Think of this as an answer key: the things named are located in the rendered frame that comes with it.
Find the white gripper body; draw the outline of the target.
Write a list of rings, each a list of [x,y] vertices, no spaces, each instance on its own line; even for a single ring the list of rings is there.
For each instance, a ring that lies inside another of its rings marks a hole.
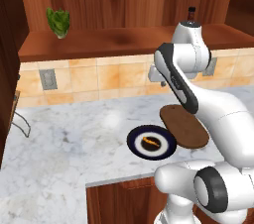
[[[159,73],[159,71],[153,64],[149,68],[148,78],[151,82],[160,82],[162,86],[167,85],[164,77]]]

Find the brown wooden cutting board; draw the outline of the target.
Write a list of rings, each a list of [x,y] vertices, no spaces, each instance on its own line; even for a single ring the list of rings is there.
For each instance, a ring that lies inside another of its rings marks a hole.
[[[207,145],[209,136],[200,122],[181,105],[166,105],[160,110],[166,128],[177,144],[186,149],[200,149]]]

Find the orange shrimp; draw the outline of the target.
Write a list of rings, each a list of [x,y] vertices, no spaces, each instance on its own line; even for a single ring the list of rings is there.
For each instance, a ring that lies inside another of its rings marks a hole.
[[[146,137],[143,137],[142,141],[144,141],[144,142],[146,142],[146,143],[148,143],[148,144],[150,144],[150,145],[154,145],[154,146],[160,147],[159,144],[157,144],[156,142],[154,142],[154,141],[152,141],[152,140],[149,140],[149,139],[146,138]]]

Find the dark condiment bottle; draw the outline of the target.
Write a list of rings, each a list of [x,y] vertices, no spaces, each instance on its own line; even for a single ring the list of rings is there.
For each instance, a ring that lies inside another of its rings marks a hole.
[[[194,20],[195,7],[189,7],[188,13],[188,24],[196,26],[196,21]]]

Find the dark blue white plate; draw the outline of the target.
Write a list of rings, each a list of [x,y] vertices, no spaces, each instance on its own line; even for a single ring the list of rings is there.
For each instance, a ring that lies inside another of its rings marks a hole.
[[[160,145],[150,145],[142,141],[148,138]],[[163,127],[156,125],[142,125],[134,128],[127,136],[129,150],[139,158],[149,161],[160,161],[170,157],[177,148],[176,138]]]

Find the wooden base cabinet front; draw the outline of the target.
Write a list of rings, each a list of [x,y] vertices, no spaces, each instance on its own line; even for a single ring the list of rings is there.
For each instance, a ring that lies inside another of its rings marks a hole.
[[[89,187],[88,224],[153,224],[167,195],[152,177]]]

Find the tall dark wooden cabinet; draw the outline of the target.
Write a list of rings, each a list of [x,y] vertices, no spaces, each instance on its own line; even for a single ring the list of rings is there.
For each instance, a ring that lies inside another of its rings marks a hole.
[[[18,51],[28,34],[23,0],[0,0],[0,168],[20,70]]]

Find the green lettuce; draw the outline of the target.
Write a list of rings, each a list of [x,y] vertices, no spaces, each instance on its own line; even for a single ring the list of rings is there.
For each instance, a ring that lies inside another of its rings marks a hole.
[[[59,9],[54,11],[52,8],[46,10],[48,25],[53,33],[59,38],[64,39],[69,29],[69,11]]]

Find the open wooden wall cabinet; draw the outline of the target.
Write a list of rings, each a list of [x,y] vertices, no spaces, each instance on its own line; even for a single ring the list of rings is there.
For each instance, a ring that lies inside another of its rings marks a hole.
[[[254,47],[254,0],[23,0],[29,34],[23,61],[149,54],[171,39],[175,26],[195,7],[212,50]],[[69,11],[59,39],[46,10]]]

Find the grey wall outlet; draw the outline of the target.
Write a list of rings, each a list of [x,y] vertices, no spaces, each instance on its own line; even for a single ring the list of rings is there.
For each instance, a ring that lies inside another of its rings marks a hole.
[[[205,71],[202,73],[203,76],[213,76],[215,67],[216,67],[217,58],[213,57],[208,65],[208,67],[205,69]]]
[[[58,88],[56,74],[53,69],[40,69],[39,74],[44,90],[55,90]]]

